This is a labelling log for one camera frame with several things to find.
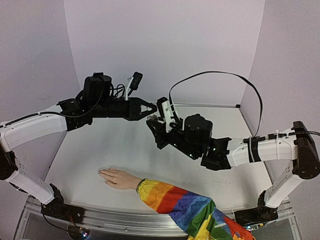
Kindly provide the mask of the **glitter nail polish bottle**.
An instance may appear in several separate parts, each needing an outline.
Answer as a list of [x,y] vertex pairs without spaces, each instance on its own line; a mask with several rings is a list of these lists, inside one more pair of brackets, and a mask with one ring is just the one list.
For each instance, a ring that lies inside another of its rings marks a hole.
[[159,121],[159,120],[158,120],[158,116],[155,115],[155,114],[148,116],[148,117],[147,117],[147,120],[148,120],[148,121],[151,121],[151,122],[158,122],[158,121]]

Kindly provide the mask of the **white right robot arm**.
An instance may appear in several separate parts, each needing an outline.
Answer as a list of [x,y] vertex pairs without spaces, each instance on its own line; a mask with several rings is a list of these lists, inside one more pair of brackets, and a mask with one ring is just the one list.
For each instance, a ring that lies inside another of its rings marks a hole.
[[235,212],[235,220],[242,226],[276,220],[284,199],[302,182],[320,174],[320,158],[312,137],[316,132],[308,131],[301,121],[284,131],[247,138],[213,138],[213,123],[200,114],[179,120],[152,115],[146,124],[159,149],[171,145],[192,160],[200,159],[201,166],[209,170],[283,163],[283,171],[259,195],[256,207]]

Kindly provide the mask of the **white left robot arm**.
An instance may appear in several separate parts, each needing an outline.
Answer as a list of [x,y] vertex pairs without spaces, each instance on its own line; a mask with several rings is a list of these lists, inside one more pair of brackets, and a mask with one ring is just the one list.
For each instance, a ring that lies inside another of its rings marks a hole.
[[85,209],[65,203],[60,190],[46,183],[17,160],[14,149],[25,143],[55,133],[70,132],[91,125],[94,118],[122,118],[139,121],[157,111],[157,106],[132,97],[143,75],[135,72],[128,87],[118,96],[110,76],[96,72],[84,80],[83,90],[75,98],[66,99],[40,112],[0,124],[0,179],[34,197],[41,203],[44,216],[83,222]]

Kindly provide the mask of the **mannequin hand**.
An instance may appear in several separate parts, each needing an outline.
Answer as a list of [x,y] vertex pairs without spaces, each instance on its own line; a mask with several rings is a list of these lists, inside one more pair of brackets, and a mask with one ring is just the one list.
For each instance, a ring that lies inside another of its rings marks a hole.
[[105,183],[109,187],[118,190],[135,190],[139,183],[142,181],[141,178],[131,175],[126,171],[115,168],[98,170],[98,174],[104,179]]

